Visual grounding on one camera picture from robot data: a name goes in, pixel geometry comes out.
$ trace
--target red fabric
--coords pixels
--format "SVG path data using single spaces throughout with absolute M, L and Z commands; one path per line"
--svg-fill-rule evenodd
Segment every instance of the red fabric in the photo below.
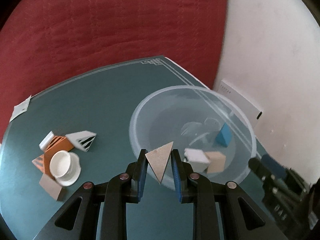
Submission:
M 209 87 L 227 0 L 22 0 L 0 31 L 0 138 L 13 106 L 88 70 L 165 55 Z

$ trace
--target wall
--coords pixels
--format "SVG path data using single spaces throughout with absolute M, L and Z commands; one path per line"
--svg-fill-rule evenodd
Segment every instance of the wall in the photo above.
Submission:
M 214 89 L 228 82 L 263 114 L 258 140 L 307 181 L 320 177 L 320 28 L 301 0 L 228 0 Z

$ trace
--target clear container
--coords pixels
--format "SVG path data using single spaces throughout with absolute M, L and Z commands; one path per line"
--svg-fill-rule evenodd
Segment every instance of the clear container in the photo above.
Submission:
M 233 135 L 228 147 L 215 142 L 225 122 Z M 182 160 L 185 148 L 220 151 L 226 156 L 224 171 L 202 174 L 221 184 L 240 183 L 249 174 L 248 161 L 257 150 L 252 126 L 233 102 L 212 90 L 188 85 L 167 87 L 142 100 L 132 114 L 129 137 L 137 158 L 141 149 L 152 151 L 171 141 Z M 155 178 L 150 167 L 148 173 Z M 170 162 L 162 184 L 174 190 Z

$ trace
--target white triangular prism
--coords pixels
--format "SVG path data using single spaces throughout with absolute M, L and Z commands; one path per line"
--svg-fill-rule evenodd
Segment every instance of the white triangular prism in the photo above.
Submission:
M 84 152 L 87 152 L 96 135 L 97 134 L 94 132 L 81 131 L 66 134 L 66 137 L 73 144 L 74 147 Z
M 172 146 L 173 142 L 170 142 L 149 153 L 146 153 L 146 158 L 150 164 L 150 167 L 160 184 L 162 182 L 165 169 L 168 165 Z

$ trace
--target green table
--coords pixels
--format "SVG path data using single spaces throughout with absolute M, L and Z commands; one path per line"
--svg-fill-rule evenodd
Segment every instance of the green table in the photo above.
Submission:
M 109 181 L 136 161 L 128 133 L 136 106 L 159 89 L 185 84 L 203 86 L 158 56 L 101 67 L 33 96 L 28 111 L 9 124 L 1 146 L 1 214 L 16 238 L 33 239 L 63 204 L 40 187 L 42 173 L 31 163 L 42 154 L 38 145 L 49 131 L 97 133 L 89 152 L 72 150 L 82 171 L 67 199 L 84 182 Z M 240 185 L 263 208 L 258 178 L 250 173 Z M 179 204 L 174 191 L 147 175 L 141 203 L 127 205 L 128 239 L 192 239 L 192 229 L 193 205 Z

